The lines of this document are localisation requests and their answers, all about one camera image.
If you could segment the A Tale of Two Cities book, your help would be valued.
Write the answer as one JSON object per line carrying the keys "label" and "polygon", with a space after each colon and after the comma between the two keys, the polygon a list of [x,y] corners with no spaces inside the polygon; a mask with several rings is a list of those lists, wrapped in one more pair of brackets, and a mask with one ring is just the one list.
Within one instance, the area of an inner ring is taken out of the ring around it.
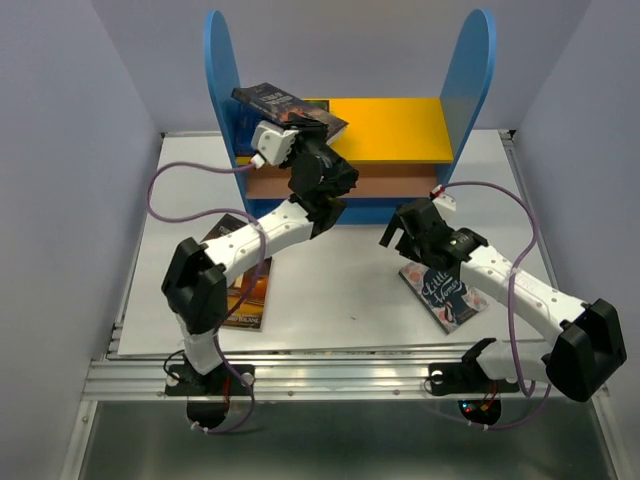
{"label": "A Tale of Two Cities book", "polygon": [[328,100],[303,100],[274,85],[264,82],[252,87],[236,87],[232,98],[239,103],[235,148],[248,150],[258,123],[262,120],[281,126],[292,115],[320,121],[328,127],[327,142],[331,143],[347,128],[348,123],[329,111]]}

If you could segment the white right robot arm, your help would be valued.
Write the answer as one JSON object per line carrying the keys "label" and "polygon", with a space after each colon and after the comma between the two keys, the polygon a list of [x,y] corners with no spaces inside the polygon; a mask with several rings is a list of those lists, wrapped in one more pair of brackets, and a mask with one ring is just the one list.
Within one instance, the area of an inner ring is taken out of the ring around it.
{"label": "white right robot arm", "polygon": [[455,202],[421,198],[396,208],[380,243],[401,256],[445,273],[487,294],[541,336],[539,343],[485,338],[456,363],[435,366],[434,395],[479,393],[493,382],[518,378],[546,383],[567,398],[585,402],[621,367],[626,348],[616,308],[603,299],[588,303],[519,270],[468,228],[446,223]]}

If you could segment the Three Days to See book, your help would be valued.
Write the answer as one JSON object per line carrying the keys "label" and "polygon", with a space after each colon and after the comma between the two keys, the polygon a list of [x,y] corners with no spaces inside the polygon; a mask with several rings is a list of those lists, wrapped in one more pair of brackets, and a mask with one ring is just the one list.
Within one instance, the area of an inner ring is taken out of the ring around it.
{"label": "Three Days to See book", "polygon": [[207,242],[220,237],[226,237],[246,225],[247,222],[244,219],[231,214],[224,214],[212,229],[203,237],[202,241]]}

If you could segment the Animal Farm book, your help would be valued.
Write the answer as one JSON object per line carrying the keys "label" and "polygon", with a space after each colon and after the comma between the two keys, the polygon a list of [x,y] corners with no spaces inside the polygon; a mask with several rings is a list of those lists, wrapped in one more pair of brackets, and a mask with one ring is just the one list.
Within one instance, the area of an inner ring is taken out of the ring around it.
{"label": "Animal Farm book", "polygon": [[251,140],[253,133],[257,124],[262,120],[282,127],[289,120],[291,114],[312,118],[328,126],[328,143],[331,143],[333,138],[339,135],[346,126],[340,118],[329,112],[330,101],[328,99],[302,100],[287,95],[284,97],[284,101],[276,99],[275,102],[266,103],[265,106],[269,113],[257,110],[246,103],[239,105],[234,138],[234,149],[237,156],[252,154]]}

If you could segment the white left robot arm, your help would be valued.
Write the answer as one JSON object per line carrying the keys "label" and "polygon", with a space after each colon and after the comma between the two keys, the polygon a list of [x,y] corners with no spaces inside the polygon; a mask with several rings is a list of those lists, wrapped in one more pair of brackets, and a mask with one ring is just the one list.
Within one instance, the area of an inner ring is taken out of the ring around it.
{"label": "white left robot arm", "polygon": [[180,242],[161,286],[184,342],[184,363],[172,376],[202,394],[223,382],[218,330],[229,316],[228,286],[248,270],[260,272],[273,254],[332,228],[359,176],[322,138],[300,130],[261,133],[252,146],[253,166],[290,169],[289,198],[226,236]]}

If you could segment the Little Women book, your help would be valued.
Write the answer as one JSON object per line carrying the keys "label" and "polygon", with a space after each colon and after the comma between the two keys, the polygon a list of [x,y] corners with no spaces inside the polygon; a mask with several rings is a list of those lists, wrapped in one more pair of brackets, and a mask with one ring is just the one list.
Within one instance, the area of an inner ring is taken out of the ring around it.
{"label": "Little Women book", "polygon": [[445,334],[454,332],[489,306],[477,289],[424,265],[410,262],[399,270],[399,276]]}

